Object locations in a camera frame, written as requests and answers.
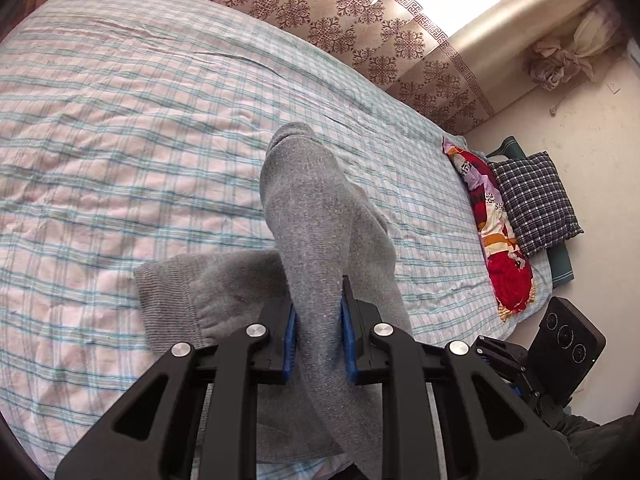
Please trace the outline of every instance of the plaid pillow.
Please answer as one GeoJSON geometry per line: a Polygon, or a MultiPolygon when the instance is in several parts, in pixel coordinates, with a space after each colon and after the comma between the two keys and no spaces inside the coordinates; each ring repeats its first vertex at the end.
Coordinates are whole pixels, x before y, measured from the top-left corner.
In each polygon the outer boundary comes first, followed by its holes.
{"type": "Polygon", "coordinates": [[[547,152],[490,165],[526,257],[584,232],[547,152]]]}

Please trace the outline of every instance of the silver screw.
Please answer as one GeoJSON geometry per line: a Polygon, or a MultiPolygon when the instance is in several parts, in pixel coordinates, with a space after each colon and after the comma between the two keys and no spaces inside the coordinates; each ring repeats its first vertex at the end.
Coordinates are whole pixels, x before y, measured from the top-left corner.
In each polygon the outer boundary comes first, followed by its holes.
{"type": "Polygon", "coordinates": [[[267,333],[267,327],[260,323],[254,323],[246,328],[246,334],[249,337],[261,337],[267,333]]]}
{"type": "Polygon", "coordinates": [[[469,345],[464,341],[452,341],[449,344],[449,350],[455,355],[464,355],[469,352],[469,345]]]}
{"type": "Polygon", "coordinates": [[[176,357],[184,357],[191,352],[191,346],[189,343],[176,343],[171,347],[171,353],[176,357]]]}
{"type": "Polygon", "coordinates": [[[373,327],[373,332],[381,336],[392,335],[394,328],[389,323],[378,323],[373,327]]]}

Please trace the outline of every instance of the bed sheet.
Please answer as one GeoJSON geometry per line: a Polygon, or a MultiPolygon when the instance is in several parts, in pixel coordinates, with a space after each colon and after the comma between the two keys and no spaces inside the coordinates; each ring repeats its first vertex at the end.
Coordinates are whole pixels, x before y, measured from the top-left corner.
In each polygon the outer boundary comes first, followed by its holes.
{"type": "Polygon", "coordinates": [[[505,338],[546,304],[540,254],[499,319],[443,131],[332,56],[203,0],[50,0],[0,45],[0,411],[48,475],[153,361],[132,270],[274,247],[258,176],[289,121],[387,216],[417,339],[505,338]]]}

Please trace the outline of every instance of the wall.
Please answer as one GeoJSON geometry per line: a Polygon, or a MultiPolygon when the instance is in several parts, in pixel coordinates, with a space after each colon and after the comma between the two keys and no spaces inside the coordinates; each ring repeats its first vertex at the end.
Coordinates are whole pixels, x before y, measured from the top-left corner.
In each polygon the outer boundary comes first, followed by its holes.
{"type": "MultiPolygon", "coordinates": [[[[603,83],[570,92],[551,117],[562,93],[535,89],[466,138],[490,152],[513,135],[528,154],[549,152],[558,168],[584,234],[567,242],[575,279],[554,294],[607,338],[572,409],[603,423],[640,401],[640,80],[620,60],[603,83]]],[[[521,323],[510,340],[528,346],[542,314],[521,323]]]]}

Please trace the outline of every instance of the curtain floral pattern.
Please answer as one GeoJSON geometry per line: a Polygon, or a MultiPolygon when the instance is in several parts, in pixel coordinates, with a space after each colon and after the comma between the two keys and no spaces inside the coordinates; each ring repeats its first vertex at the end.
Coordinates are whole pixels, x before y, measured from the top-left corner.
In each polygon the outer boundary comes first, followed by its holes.
{"type": "MultiPolygon", "coordinates": [[[[26,0],[17,20],[44,1],[26,0]]],[[[495,114],[462,56],[415,0],[209,1],[314,44],[449,133],[463,134],[495,114]]]]}

